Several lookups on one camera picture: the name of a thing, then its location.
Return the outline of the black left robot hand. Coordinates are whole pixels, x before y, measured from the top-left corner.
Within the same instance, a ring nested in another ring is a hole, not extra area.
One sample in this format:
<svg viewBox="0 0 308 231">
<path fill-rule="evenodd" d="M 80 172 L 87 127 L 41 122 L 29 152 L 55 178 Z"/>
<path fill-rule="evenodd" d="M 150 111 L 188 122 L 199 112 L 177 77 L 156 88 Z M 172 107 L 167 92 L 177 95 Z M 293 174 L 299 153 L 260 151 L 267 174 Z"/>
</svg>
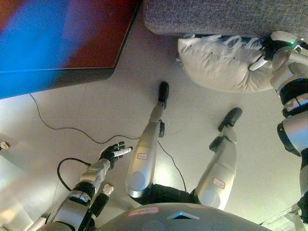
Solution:
<svg viewBox="0 0 308 231">
<path fill-rule="evenodd" d="M 116 144 L 113 144 L 103 150 L 100 154 L 99 160 L 106 159 L 110 162 L 110 169 L 115 165 L 115 162 L 122 158 L 123 155 L 130 153 L 133 150 L 133 147 L 126 147 L 125 142 L 121 141 Z"/>
</svg>

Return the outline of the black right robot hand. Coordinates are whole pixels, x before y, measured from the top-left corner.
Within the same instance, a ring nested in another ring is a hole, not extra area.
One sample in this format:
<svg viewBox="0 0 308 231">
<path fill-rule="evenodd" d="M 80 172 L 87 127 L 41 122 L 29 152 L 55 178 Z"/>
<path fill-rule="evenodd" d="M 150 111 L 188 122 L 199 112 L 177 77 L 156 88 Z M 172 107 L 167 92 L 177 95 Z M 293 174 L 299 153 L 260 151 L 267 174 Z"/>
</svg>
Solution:
<svg viewBox="0 0 308 231">
<path fill-rule="evenodd" d="M 268 61 L 272 60 L 275 52 L 279 49 L 281 44 L 281 41 L 273 40 L 270 37 L 265 39 L 263 43 L 263 54 L 254 63 L 252 63 L 248 69 L 250 71 L 256 71 L 265 65 Z"/>
</svg>

